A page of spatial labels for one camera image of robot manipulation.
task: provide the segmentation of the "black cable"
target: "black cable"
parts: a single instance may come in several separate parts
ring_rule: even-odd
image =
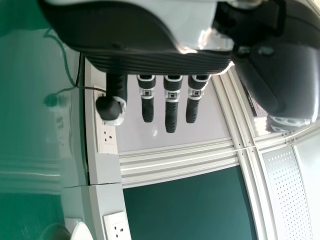
[[[67,61],[67,54],[66,54],[66,51],[65,51],[65,48],[62,44],[62,42],[56,37],[56,36],[53,36],[53,35],[50,35],[49,32],[52,30],[52,28],[49,28],[43,35],[43,37],[46,39],[46,38],[50,38],[50,39],[53,39],[55,40],[55,42],[59,45],[59,47],[61,48],[61,51],[62,51],[62,57],[63,57],[63,62],[64,62],[64,69],[65,69],[65,72],[66,72],[66,75],[68,77],[68,80],[69,82],[71,83],[72,87],[68,87],[68,88],[64,88],[64,89],[61,89],[59,91],[57,91],[55,94],[58,95],[58,94],[61,94],[63,92],[66,92],[66,91],[70,91],[70,90],[73,90],[75,88],[78,88],[78,89],[84,89],[84,90],[96,90],[96,91],[99,91],[99,92],[103,92],[105,93],[106,91],[103,90],[103,89],[100,89],[100,88],[96,88],[96,87],[91,87],[91,86],[79,86],[79,83],[80,83],[80,78],[82,77],[82,75],[84,74],[85,72],[85,56],[83,55],[83,53],[80,52],[79,54],[79,65],[78,65],[78,73],[76,75],[76,80],[74,82],[73,78],[71,77],[71,74],[70,74],[70,71],[69,71],[69,68],[68,68],[68,61]]]

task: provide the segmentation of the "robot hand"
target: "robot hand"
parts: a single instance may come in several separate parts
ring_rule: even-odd
[[[154,97],[156,76],[137,75],[140,87],[142,117],[146,123],[154,119]],[[188,77],[188,100],[185,119],[194,123],[198,115],[198,105],[211,75],[190,75]],[[106,95],[96,101],[96,109],[108,125],[120,125],[124,121],[127,107],[127,75],[106,74]],[[178,104],[183,81],[182,75],[165,75],[163,80],[165,97],[165,129],[174,133],[178,122]]]

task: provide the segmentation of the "wall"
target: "wall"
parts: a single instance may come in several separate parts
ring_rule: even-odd
[[[299,143],[298,163],[309,208],[313,239],[320,239],[320,135]]]
[[[180,93],[177,128],[175,133],[167,133],[165,129],[163,76],[156,77],[153,122],[145,123],[142,118],[138,80],[135,75],[129,75],[125,119],[123,124],[116,129],[119,152],[191,144],[230,137],[226,120],[211,81],[208,83],[199,104],[197,120],[192,124],[186,123],[187,100],[188,77],[185,76]]]
[[[132,240],[256,240],[239,166],[124,189]]]

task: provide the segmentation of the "green floor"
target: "green floor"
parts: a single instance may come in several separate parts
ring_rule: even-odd
[[[240,166],[124,189],[132,240],[257,240]]]
[[[43,238],[64,224],[62,190],[88,184],[82,94],[56,94],[72,87],[78,57],[35,0],[0,0],[1,240]]]

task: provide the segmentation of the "metal panel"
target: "metal panel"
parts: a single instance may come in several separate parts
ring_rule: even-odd
[[[167,133],[165,128],[165,90],[163,76],[156,76],[153,122],[145,123],[142,118],[141,97],[135,75],[128,76],[128,104],[122,125],[116,128],[119,153],[167,146],[193,144],[203,141],[229,138],[217,93],[212,82],[207,85],[202,97],[195,123],[186,122],[188,100],[188,77],[182,81],[177,128]]]
[[[191,177],[238,164],[230,138],[120,154],[124,188]]]
[[[312,240],[305,189],[292,146],[263,154],[275,201],[276,226],[282,239]]]
[[[278,239],[268,181],[263,175],[260,153],[254,139],[252,123],[245,108],[241,91],[244,91],[235,71],[212,78],[246,184],[255,229],[259,240]]]

